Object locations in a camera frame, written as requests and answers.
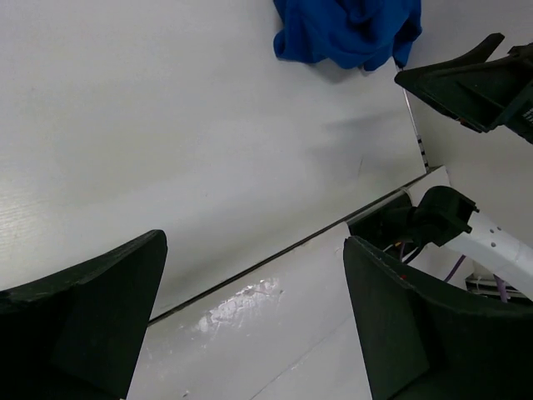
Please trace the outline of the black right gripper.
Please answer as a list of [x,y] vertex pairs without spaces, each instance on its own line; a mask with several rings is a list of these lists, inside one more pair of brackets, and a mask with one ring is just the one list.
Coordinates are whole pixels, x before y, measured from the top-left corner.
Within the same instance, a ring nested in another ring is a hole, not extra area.
[[470,130],[504,126],[532,144],[532,44],[489,61],[504,38],[492,33],[460,57],[400,71],[395,82]]

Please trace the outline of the blue zip jacket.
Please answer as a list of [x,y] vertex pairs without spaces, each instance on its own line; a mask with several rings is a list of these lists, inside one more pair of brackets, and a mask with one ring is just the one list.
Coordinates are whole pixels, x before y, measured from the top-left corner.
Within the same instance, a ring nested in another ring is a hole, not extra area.
[[286,0],[274,7],[282,23],[274,53],[289,62],[330,59],[373,72],[393,59],[404,68],[422,33],[420,0]]

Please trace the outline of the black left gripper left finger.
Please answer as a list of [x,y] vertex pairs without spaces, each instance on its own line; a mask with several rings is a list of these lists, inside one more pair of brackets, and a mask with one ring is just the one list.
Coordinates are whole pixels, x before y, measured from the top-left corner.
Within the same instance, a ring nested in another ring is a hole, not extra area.
[[167,258],[151,230],[1,292],[3,399],[127,397]]

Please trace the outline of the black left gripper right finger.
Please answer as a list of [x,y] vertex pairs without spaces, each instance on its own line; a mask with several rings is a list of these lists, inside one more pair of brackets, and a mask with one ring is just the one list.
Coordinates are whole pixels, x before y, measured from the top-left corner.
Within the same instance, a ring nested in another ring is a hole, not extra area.
[[343,261],[373,398],[531,398],[531,307],[466,292],[359,237]]

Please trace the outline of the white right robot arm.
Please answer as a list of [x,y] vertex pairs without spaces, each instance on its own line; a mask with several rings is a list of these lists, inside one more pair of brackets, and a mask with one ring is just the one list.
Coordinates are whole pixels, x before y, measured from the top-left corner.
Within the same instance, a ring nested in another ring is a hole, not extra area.
[[[395,82],[474,132],[503,126],[531,143],[532,46],[514,46],[505,57],[491,60],[504,38],[492,33],[459,57],[400,71]],[[455,189],[430,189],[408,220],[421,221],[427,242],[482,265],[494,276],[502,298],[508,286],[532,297],[531,247],[502,230]]]

